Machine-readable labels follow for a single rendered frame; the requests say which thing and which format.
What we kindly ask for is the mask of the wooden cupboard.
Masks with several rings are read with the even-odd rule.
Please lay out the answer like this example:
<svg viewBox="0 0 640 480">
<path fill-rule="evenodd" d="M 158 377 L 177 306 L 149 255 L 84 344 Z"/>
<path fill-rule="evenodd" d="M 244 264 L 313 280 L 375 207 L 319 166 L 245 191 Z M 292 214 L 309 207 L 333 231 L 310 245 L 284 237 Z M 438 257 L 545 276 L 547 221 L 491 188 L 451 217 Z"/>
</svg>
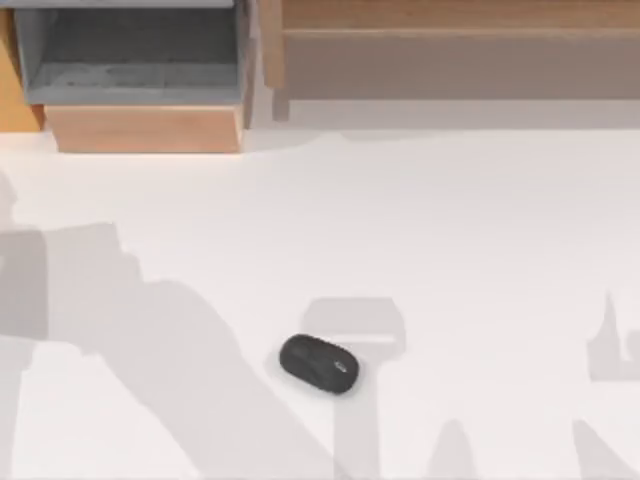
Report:
<svg viewBox="0 0 640 480">
<path fill-rule="evenodd" d="M 14 16 L 0 8 L 0 133 L 35 133 L 45 123 L 42 105 L 25 101 Z"/>
</svg>

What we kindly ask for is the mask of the pale wooden drawer front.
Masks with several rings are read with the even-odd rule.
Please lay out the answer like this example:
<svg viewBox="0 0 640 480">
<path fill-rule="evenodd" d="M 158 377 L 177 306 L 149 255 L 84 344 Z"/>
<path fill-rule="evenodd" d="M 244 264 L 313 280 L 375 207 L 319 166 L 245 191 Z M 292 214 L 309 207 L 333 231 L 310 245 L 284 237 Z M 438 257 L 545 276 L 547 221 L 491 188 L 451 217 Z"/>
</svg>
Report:
<svg viewBox="0 0 640 480">
<path fill-rule="evenodd" d="M 246 127 L 243 105 L 47 105 L 44 111 L 64 153 L 238 153 Z"/>
</svg>

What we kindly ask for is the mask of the wooden open shelf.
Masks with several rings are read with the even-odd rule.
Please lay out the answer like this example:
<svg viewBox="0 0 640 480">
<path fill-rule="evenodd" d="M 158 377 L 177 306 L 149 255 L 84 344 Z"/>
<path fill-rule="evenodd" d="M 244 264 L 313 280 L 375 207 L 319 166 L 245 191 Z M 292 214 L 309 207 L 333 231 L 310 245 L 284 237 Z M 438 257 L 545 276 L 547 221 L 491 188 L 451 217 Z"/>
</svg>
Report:
<svg viewBox="0 0 640 480">
<path fill-rule="evenodd" d="M 640 0 L 256 0 L 274 113 L 302 101 L 640 102 Z"/>
</svg>

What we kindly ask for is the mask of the black computer mouse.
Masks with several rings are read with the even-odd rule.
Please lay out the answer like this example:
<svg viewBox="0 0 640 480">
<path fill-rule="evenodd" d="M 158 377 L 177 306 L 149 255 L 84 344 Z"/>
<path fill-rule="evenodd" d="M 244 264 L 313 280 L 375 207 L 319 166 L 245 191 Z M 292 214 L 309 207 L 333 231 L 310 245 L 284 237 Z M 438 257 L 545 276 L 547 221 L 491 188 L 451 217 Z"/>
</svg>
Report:
<svg viewBox="0 0 640 480">
<path fill-rule="evenodd" d="M 334 395 L 347 393 L 360 374 L 360 363 L 351 352 L 307 334 L 288 338 L 280 348 L 278 360 L 291 376 Z"/>
</svg>

